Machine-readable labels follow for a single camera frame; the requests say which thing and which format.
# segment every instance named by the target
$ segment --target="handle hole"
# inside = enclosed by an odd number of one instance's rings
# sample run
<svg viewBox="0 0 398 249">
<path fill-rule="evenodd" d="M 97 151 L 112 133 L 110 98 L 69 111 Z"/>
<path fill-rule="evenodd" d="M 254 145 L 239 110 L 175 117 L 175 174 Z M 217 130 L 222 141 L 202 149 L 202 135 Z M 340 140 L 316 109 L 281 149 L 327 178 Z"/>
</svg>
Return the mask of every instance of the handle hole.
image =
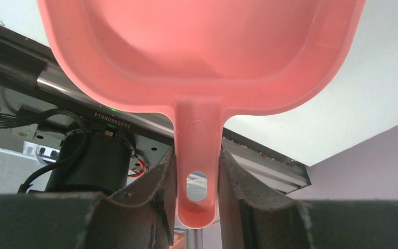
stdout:
<svg viewBox="0 0 398 249">
<path fill-rule="evenodd" d="M 199 171 L 187 177 L 187 197 L 190 201 L 200 202 L 207 198 L 207 176 Z"/>
</svg>

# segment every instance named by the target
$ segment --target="black cable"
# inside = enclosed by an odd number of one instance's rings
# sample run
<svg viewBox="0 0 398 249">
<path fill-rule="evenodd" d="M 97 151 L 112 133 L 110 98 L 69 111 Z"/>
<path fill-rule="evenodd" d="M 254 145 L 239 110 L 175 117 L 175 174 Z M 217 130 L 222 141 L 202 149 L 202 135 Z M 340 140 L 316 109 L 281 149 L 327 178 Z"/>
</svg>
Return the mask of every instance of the black cable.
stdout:
<svg viewBox="0 0 398 249">
<path fill-rule="evenodd" d="M 29 126 L 34 123 L 42 122 L 55 115 L 65 115 L 71 117 L 80 126 L 83 132 L 83 139 L 79 144 L 78 148 L 71 155 L 53 164 L 44 166 L 36 170 L 33 174 L 31 174 L 26 179 L 26 181 L 20 185 L 18 193 L 26 193 L 26 191 L 32 186 L 31 183 L 39 176 L 47 173 L 48 171 L 57 169 L 61 166 L 67 165 L 68 163 L 74 163 L 83 154 L 84 148 L 86 147 L 86 143 L 88 140 L 88 134 L 83 120 L 77 114 L 69 112 L 67 110 L 51 109 L 41 113 L 35 113 L 21 117 L 0 113 L 0 129 L 10 129 L 21 126 Z"/>
</svg>

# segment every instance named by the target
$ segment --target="gray wall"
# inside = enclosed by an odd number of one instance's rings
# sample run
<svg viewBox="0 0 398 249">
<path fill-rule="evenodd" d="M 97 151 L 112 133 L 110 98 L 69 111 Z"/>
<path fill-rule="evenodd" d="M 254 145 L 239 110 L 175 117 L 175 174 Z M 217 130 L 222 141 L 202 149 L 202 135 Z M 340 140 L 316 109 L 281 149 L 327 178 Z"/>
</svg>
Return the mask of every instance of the gray wall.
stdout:
<svg viewBox="0 0 398 249">
<path fill-rule="evenodd" d="M 398 200 L 398 126 L 307 169 L 295 199 Z"/>
</svg>

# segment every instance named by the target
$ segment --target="pink tray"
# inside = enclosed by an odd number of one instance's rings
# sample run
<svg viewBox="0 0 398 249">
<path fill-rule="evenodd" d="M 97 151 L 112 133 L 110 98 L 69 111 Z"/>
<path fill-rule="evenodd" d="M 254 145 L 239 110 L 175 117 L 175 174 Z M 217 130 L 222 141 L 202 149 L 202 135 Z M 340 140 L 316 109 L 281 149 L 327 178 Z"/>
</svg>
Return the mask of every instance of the pink tray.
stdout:
<svg viewBox="0 0 398 249">
<path fill-rule="evenodd" d="M 295 108 L 342 65 L 364 0 L 38 0 L 60 66 L 87 95 L 175 127 L 177 215 L 216 216 L 223 124 Z M 187 197 L 187 176 L 208 178 Z"/>
</svg>

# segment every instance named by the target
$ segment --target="metal post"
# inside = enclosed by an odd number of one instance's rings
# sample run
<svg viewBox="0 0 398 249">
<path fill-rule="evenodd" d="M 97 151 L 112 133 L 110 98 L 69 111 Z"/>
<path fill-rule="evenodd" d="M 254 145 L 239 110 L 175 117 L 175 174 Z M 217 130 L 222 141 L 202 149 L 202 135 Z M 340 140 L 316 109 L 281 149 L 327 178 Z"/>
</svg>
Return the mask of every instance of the metal post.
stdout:
<svg viewBox="0 0 398 249">
<path fill-rule="evenodd" d="M 185 231 L 186 249 L 203 249 L 202 229 L 187 229 Z"/>
</svg>

